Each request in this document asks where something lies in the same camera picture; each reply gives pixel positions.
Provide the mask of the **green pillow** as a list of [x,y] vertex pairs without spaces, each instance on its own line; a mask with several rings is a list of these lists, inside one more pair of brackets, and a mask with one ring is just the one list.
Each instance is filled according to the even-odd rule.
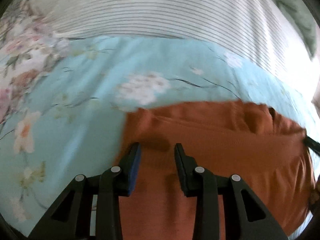
[[316,21],[303,0],[272,0],[302,39],[308,55],[317,52]]

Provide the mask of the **light blue floral quilt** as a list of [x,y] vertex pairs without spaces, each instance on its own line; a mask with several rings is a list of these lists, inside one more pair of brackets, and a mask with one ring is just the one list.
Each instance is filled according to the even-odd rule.
[[100,174],[120,148],[125,114],[189,101],[264,103],[319,138],[310,101],[220,45],[167,38],[74,40],[1,125],[1,214],[31,233],[77,175]]

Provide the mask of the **rust orange knit sweater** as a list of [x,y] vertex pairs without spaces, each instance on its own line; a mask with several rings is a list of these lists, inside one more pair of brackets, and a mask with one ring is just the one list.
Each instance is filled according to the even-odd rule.
[[184,196],[174,147],[213,174],[238,174],[287,235],[306,219],[313,165],[306,131],[267,105],[252,102],[184,102],[128,113],[122,150],[141,146],[133,194],[120,201],[125,239],[191,239],[196,200]]

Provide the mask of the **white grey striped pillow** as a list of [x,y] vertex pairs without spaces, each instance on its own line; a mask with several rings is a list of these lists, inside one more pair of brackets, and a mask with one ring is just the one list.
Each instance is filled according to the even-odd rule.
[[297,31],[271,0],[30,0],[68,38],[139,35],[215,42],[279,73],[310,63]]

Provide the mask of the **pink floral white pillow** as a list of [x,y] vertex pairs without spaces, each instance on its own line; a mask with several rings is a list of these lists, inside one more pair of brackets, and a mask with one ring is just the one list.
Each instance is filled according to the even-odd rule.
[[69,40],[60,38],[29,0],[14,0],[1,18],[1,120],[18,111],[37,80],[67,56]]

